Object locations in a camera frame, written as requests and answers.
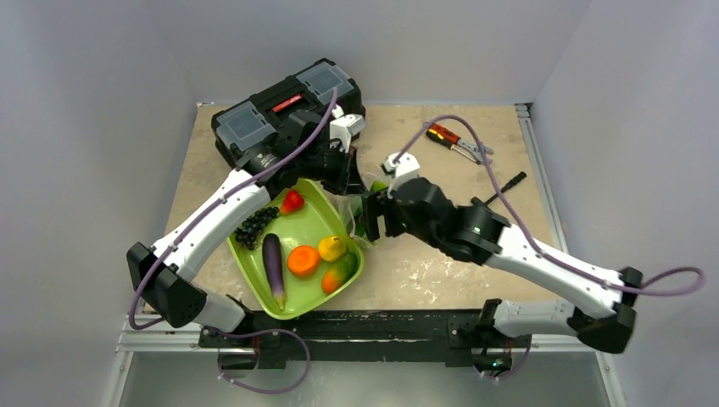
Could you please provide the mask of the toy bok choy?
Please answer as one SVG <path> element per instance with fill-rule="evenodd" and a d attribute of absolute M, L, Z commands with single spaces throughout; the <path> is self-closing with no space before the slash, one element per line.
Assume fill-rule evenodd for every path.
<path fill-rule="evenodd" d="M 367 239 L 366 231 L 362 223 L 363 220 L 363 211 L 361 208 L 357 208 L 354 210 L 352 215 L 352 231 L 350 233 L 351 237 L 359 244 L 364 245 L 365 247 L 369 247 L 371 245 L 371 242 Z"/>

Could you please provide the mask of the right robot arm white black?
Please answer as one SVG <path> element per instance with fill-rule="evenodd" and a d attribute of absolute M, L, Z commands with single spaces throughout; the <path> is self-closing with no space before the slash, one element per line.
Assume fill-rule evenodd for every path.
<path fill-rule="evenodd" d="M 539 303 L 486 301 L 476 323 L 483 343 L 550 334 L 576 337 L 608 354 L 626 350 L 637 317 L 633 306 L 644 279 L 641 271 L 591 265 L 525 237 L 517 224 L 478 198 L 456 206 L 423 177 L 395 192 L 368 192 L 361 202 L 360 222 L 371 241 L 379 238 L 377 219 L 382 217 L 386 237 L 410 234 L 456 261 L 509 272 L 558 295 Z"/>

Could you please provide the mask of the toy green apple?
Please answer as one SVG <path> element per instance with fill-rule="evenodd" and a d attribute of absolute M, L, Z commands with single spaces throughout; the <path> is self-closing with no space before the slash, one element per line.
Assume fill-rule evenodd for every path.
<path fill-rule="evenodd" d="M 387 183 L 382 180 L 374 180 L 370 185 L 371 192 L 380 192 L 385 188 L 387 188 Z"/>

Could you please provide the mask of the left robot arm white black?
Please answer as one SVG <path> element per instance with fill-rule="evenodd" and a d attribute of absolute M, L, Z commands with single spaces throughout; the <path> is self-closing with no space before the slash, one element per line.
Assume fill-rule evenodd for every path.
<path fill-rule="evenodd" d="M 128 322 L 131 328 L 140 325 L 135 311 L 140 300 L 150 304 L 173 327 L 195 322 L 220 329 L 220 336 L 233 347 L 248 343 L 253 324 L 246 319 L 242 306 L 232 298 L 206 292 L 193 282 L 202 265 L 240 223 L 270 202 L 264 182 L 280 178 L 284 187 L 310 175 L 314 163 L 311 148 L 323 147 L 350 163 L 353 156 L 352 137 L 365 128 L 360 114 L 334 117 L 332 111 L 315 122 L 313 131 L 291 153 L 271 166 L 252 175 L 246 170 L 231 170 L 228 177 L 195 212 L 180 226 L 151 246 L 135 243 L 126 258 L 135 289 Z"/>

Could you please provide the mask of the clear zip top bag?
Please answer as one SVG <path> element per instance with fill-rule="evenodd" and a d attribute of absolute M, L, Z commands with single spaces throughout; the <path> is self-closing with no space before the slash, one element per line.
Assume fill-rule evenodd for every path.
<path fill-rule="evenodd" d="M 387 187 L 389 178 L 372 172 L 363 172 L 360 174 L 365 186 L 370 192 L 375 192 Z M 363 249 L 376 248 L 379 246 L 380 240 L 371 242 L 366 234 L 365 228 L 362 226 L 362 216 L 364 210 L 362 208 L 362 199 L 360 195 L 339 196 L 328 194 L 329 200 L 334 209 L 338 213 L 338 218 L 343 224 L 348 235 Z"/>

